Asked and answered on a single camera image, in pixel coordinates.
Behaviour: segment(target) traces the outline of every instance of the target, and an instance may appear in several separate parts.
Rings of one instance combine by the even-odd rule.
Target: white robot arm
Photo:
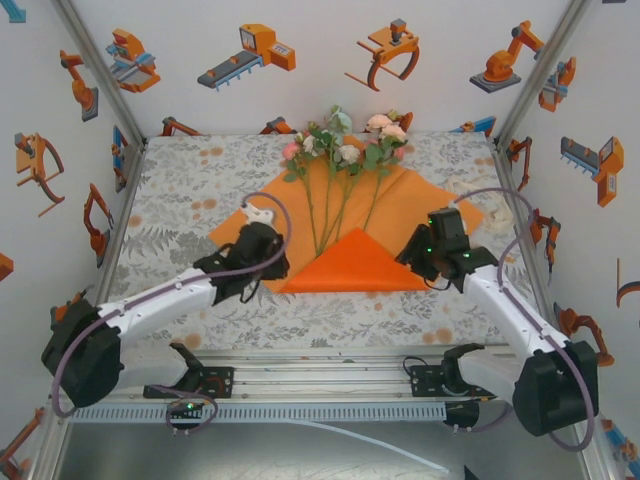
[[[244,212],[248,222],[235,244],[198,260],[176,278],[97,308],[85,300],[69,307],[55,327],[42,361],[54,375],[62,370],[60,385],[75,406],[91,405],[115,389],[130,386],[158,384],[190,392],[199,388],[201,374],[193,368],[194,362],[199,362],[184,346],[172,345],[161,356],[157,352],[127,355],[131,352],[128,347],[185,313],[241,295],[255,280],[286,276],[289,265],[284,255],[268,267],[252,271],[251,266],[265,264],[284,251],[286,244],[273,228],[273,211],[249,204]],[[497,260],[484,247],[470,248],[458,210],[433,212],[428,223],[418,226],[396,260],[409,264],[425,280],[433,281],[438,275],[448,279],[489,315],[515,355],[513,359],[499,358],[476,344],[455,347],[446,352],[442,364],[446,388],[452,392],[471,386],[484,388],[513,405],[533,435],[571,425],[585,419],[585,402],[576,379],[556,352],[557,346],[562,346],[579,368],[597,412],[593,349],[585,342],[572,344],[528,305],[508,279],[498,282]],[[506,295],[507,290],[512,298]],[[526,313],[516,308],[514,300]],[[101,325],[73,346],[96,324]]]
[[[174,279],[97,307],[84,299],[70,305],[62,322],[52,327],[42,354],[54,375],[54,390],[61,386],[76,407],[85,407],[132,386],[198,389],[199,362],[183,345],[142,353],[129,347],[186,313],[235,295],[243,301],[252,283],[286,277],[286,242],[273,226],[275,213],[249,203],[242,210],[247,224],[236,243],[223,245]]]
[[[546,322],[500,277],[498,261],[486,248],[470,247],[457,209],[431,213],[396,260],[425,280],[448,279],[485,311],[513,350],[515,358],[494,356],[477,344],[447,351],[441,365],[447,391],[482,387],[512,405],[525,429],[539,436],[587,418],[579,384],[584,380],[597,414],[594,350],[586,342],[572,343]],[[580,381],[563,356],[575,365]]]

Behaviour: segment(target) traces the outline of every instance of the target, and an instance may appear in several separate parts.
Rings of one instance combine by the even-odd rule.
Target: floral patterned tablecloth
[[[289,135],[158,137],[149,142],[128,221],[110,300],[136,294],[174,277],[215,250],[208,233],[281,170]],[[499,186],[483,134],[410,135],[403,166],[444,185],[456,176],[479,187]],[[494,199],[477,196],[485,211]],[[472,241],[499,256],[513,231],[484,227]],[[507,275],[535,304],[519,249]],[[182,340],[190,349],[411,346],[503,343],[472,302],[446,292],[273,294],[260,286],[246,305],[230,299],[177,318],[141,342],[145,347]]]

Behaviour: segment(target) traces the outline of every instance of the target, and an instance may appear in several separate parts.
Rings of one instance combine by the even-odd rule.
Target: white rose
[[[382,114],[374,115],[367,122],[367,130],[372,132],[373,130],[378,130],[380,128],[384,128],[388,125],[391,125],[393,122],[389,117]]]
[[[360,158],[360,150],[353,145],[343,145],[338,150],[340,151],[340,155],[342,155],[342,159],[349,165],[356,163],[358,158]]]
[[[380,138],[395,137],[400,142],[404,142],[407,139],[407,132],[402,130],[398,125],[387,125],[380,132]]]
[[[315,138],[313,137],[313,135],[309,135],[307,138],[304,139],[304,141],[302,142],[302,148],[304,149],[305,152],[313,153],[314,140]]]

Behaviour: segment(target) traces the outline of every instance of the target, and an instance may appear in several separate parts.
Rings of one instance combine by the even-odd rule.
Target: gray floor
[[[486,412],[487,419],[491,414]],[[435,423],[336,426],[406,449],[450,474],[430,476],[427,467],[397,453],[298,425],[220,424],[190,438],[174,438],[160,425],[78,424],[70,429],[56,478],[463,480],[465,464],[479,480],[583,478],[576,455],[546,437],[529,436],[514,416],[490,432],[457,436]]]

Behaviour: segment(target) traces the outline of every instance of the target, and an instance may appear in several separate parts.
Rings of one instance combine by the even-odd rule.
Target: flower
[[[348,164],[356,163],[360,158],[360,150],[353,145],[343,145],[339,149],[342,159]]]
[[[380,132],[380,138],[395,137],[399,142],[404,142],[407,139],[407,132],[402,130],[398,125],[387,125],[382,128]]]
[[[304,141],[302,142],[302,148],[304,148],[304,151],[307,153],[313,153],[313,140],[314,137],[313,135],[309,135],[307,138],[304,139]]]
[[[404,147],[398,147],[393,151],[393,155],[398,157],[399,160],[404,158]]]
[[[293,157],[300,151],[300,145],[296,142],[289,143],[284,150],[282,150],[282,156],[285,160],[293,160]]]
[[[367,130],[371,132],[373,130],[378,130],[380,128],[387,127],[392,123],[393,122],[389,117],[379,113],[369,119],[369,121],[367,122]]]

